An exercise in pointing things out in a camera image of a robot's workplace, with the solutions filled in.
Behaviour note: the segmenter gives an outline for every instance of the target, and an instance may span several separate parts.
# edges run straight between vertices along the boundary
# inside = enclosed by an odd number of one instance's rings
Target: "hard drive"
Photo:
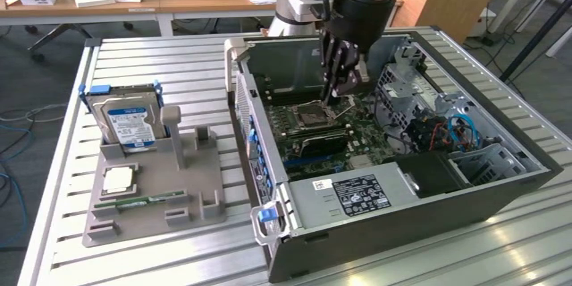
[[[91,86],[79,89],[106,144],[121,144],[125,152],[153,148],[154,141],[166,136],[161,124],[161,85]]]

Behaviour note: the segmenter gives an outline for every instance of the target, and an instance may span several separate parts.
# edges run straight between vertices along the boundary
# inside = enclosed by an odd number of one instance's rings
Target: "office chair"
[[[25,31],[30,34],[35,34],[37,33],[37,27],[31,26],[31,25],[26,25],[25,27]],[[123,28],[126,30],[131,30],[133,29],[133,24],[123,22]],[[59,36],[66,30],[74,30],[77,31],[82,37],[85,38],[93,38],[90,36],[90,34],[87,33],[87,31],[81,27],[81,25],[78,23],[62,23],[59,25],[55,26],[55,28],[51,29],[51,31],[38,39],[38,41],[27,48],[27,52],[30,55],[30,59],[34,62],[43,62],[45,57],[42,54],[35,53],[35,51],[46,44],[49,43],[51,40],[54,40],[54,38],[57,36]]]

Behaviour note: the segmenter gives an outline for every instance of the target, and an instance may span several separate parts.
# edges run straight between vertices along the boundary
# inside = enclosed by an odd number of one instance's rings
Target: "blue cable on floor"
[[[6,180],[9,180],[9,184],[11,184],[15,189],[17,201],[19,201],[19,206],[22,211],[22,225],[21,225],[19,232],[0,243],[0,249],[1,249],[9,246],[25,234],[25,231],[27,230],[27,214],[25,213],[23,197],[21,196],[19,186],[17,185],[15,180],[5,173],[0,173],[0,176],[3,177]]]
[[[31,141],[33,141],[33,133],[27,129],[21,129],[18,127],[7,127],[5,125],[0,125],[0,129],[10,130],[10,131],[21,131],[27,133],[27,141],[25,142],[25,145],[9,157],[0,159],[0,162],[6,162],[11,160],[14,157],[17,157],[25,151],[25,149],[29,148],[29,145],[31,144]]]

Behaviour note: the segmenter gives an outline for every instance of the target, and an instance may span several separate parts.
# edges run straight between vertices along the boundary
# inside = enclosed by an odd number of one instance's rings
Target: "gray 3d-printed holder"
[[[214,133],[207,127],[197,127],[194,133],[179,134],[178,106],[161,108],[161,122],[170,137],[157,139],[151,151],[125,154],[118,144],[101,142],[82,233],[86,247],[206,226],[226,219]],[[133,170],[133,184],[123,192],[101,194],[105,172],[114,167]],[[94,207],[171,192],[179,194],[134,208]]]

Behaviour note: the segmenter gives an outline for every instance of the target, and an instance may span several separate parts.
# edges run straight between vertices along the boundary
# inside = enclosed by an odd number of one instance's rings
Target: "chair wheel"
[[[43,54],[31,54],[31,55],[30,55],[30,59],[31,59],[34,62],[41,63],[41,62],[43,62],[43,61],[45,61],[45,56],[43,56]]]
[[[35,26],[25,26],[23,29],[30,34],[35,34],[37,33],[37,27]]]

